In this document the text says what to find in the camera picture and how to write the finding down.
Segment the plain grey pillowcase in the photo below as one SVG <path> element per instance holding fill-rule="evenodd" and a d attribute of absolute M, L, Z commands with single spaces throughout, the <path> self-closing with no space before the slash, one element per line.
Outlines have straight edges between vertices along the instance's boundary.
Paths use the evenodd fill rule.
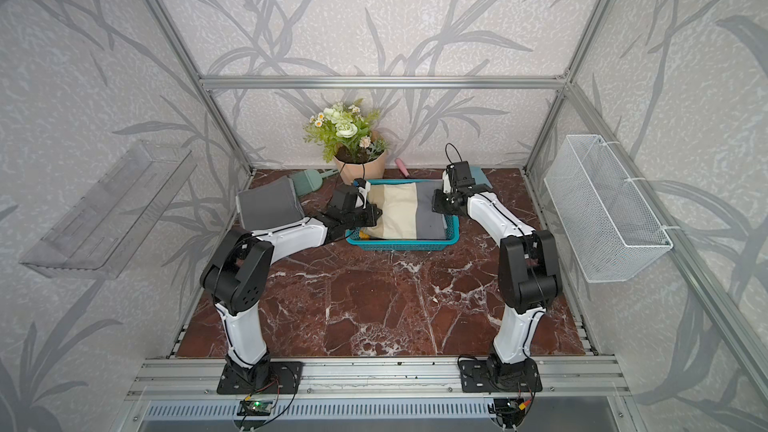
<path fill-rule="evenodd" d="M 239 193 L 236 205 L 240 224 L 249 231 L 270 230 L 305 218 L 288 177 Z"/>

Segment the teal plastic basket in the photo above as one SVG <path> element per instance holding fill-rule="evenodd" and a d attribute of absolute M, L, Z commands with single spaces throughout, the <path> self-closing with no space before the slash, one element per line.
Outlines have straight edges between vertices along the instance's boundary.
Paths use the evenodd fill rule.
<path fill-rule="evenodd" d="M 403 184 L 408 182 L 438 181 L 437 179 L 372 179 L 374 184 Z M 351 233 L 347 242 L 367 251 L 441 251 L 454 245 L 459 239 L 459 219 L 453 215 L 444 215 L 446 224 L 446 238 L 444 240 L 382 240 L 374 239 L 364 234 L 359 228 Z"/>

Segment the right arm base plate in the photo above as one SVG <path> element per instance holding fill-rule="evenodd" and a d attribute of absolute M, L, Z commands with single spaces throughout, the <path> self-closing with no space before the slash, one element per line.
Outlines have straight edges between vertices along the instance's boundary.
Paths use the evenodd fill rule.
<path fill-rule="evenodd" d="M 537 362 L 525 358 L 522 362 L 502 362 L 495 354 L 485 359 L 470 355 L 457 357 L 462 391 L 480 392 L 528 392 L 543 390 Z"/>

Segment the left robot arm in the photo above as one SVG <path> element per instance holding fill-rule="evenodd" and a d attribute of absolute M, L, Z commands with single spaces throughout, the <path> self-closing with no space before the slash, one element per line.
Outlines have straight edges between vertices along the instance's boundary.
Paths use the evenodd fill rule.
<path fill-rule="evenodd" d="M 227 364 L 238 376 L 259 385 L 270 372 L 258 303 L 271 265 L 305 249 L 340 241 L 357 228 L 374 226 L 382 211 L 367 199 L 370 190 L 370 182 L 356 179 L 338 186 L 321 213 L 264 232 L 234 227 L 222 239 L 200 285 L 221 317 Z"/>

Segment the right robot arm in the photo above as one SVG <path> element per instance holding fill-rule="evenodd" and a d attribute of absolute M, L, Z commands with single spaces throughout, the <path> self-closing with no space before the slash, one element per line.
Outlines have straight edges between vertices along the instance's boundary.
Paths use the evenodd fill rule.
<path fill-rule="evenodd" d="M 555 238 L 508 210 L 490 186 L 475 181 L 467 162 L 448 164 L 442 180 L 433 195 L 433 210 L 474 220 L 498 246 L 497 281 L 505 310 L 489 368 L 498 375 L 517 372 L 532 363 L 536 328 L 562 292 Z"/>

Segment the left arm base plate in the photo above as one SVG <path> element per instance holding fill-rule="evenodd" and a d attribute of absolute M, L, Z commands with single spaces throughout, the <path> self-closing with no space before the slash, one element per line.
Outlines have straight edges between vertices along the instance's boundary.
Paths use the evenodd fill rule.
<path fill-rule="evenodd" d="M 302 377 L 298 361 L 260 362 L 250 369 L 227 361 L 216 389 L 218 395 L 294 394 Z"/>

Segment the grey and beige pillowcase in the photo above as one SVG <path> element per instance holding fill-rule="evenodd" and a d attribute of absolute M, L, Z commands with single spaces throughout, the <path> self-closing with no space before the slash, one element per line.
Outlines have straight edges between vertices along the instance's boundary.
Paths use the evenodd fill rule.
<path fill-rule="evenodd" d="M 375 226 L 363 227 L 361 231 L 382 240 L 444 240 L 444 215 L 434 212 L 432 207 L 434 192 L 441 188 L 434 180 L 372 185 L 367 198 L 382 215 Z"/>

